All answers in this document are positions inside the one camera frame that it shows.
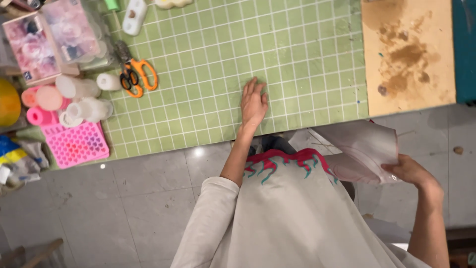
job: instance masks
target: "wooden board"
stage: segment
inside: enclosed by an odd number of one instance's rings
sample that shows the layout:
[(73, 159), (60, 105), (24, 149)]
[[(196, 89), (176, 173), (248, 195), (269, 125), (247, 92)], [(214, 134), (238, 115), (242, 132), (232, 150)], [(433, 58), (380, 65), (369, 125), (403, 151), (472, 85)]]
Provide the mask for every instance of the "wooden board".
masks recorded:
[(451, 1), (361, 4), (369, 115), (455, 103)]

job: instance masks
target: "hand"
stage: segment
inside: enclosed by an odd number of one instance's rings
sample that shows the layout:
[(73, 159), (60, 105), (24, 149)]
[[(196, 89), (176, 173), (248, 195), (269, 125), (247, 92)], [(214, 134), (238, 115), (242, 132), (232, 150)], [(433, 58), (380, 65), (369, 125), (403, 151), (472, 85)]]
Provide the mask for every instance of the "hand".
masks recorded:
[(398, 155), (398, 164), (382, 164), (382, 168), (404, 182), (414, 184), (417, 188), (439, 187), (439, 182), (424, 167), (408, 155)]
[(258, 79), (254, 77), (243, 88), (243, 96), (241, 97), (241, 123), (245, 129), (253, 130), (263, 121), (266, 111), (268, 110), (268, 97), (266, 93), (261, 95), (261, 90), (266, 83), (256, 84)]

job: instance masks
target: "gray tiled floor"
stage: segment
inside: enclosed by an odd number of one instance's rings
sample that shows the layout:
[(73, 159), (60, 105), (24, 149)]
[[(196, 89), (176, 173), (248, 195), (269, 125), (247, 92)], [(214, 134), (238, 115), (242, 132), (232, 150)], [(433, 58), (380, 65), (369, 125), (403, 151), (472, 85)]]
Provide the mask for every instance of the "gray tiled floor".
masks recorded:
[[(460, 105), (375, 118), (395, 128), (402, 153), (430, 170), (445, 190), (447, 226), (476, 224), (466, 204), (476, 196), (476, 109)], [(307, 130), (290, 140), (296, 149), (316, 145)], [(464, 147), (456, 155), (454, 146)], [(62, 237), (69, 268), (169, 267), (201, 183), (218, 175), (229, 143), (147, 155), (100, 165), (46, 172), (43, 179), (0, 198), (0, 224), (11, 247)], [(357, 186), (362, 214), (410, 229), (417, 193), (412, 185)]]

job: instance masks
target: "wooden stick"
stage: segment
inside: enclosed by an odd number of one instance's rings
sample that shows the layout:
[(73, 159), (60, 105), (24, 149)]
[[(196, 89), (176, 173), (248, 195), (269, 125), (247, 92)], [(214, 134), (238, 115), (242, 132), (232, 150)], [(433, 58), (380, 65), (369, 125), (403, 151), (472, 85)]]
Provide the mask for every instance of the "wooden stick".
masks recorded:
[(33, 268), (37, 264), (39, 264), (42, 260), (46, 259), (53, 251), (55, 251), (59, 246), (63, 244), (63, 239), (58, 238), (51, 242), (46, 250), (38, 253), (33, 259), (29, 260), (25, 265), (23, 265), (21, 268)]
[(17, 247), (14, 251), (8, 253), (5, 257), (0, 259), (0, 268), (4, 268), (11, 264), (16, 257), (22, 254), (25, 254), (25, 248), (22, 246)]

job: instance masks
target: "yellow bowl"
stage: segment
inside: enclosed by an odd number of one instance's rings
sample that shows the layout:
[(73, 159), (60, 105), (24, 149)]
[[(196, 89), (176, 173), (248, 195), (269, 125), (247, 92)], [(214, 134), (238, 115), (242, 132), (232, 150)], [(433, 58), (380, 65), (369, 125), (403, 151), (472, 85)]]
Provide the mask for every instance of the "yellow bowl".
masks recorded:
[(5, 79), (0, 79), (0, 126), (13, 125), (20, 116), (21, 102), (17, 90)]

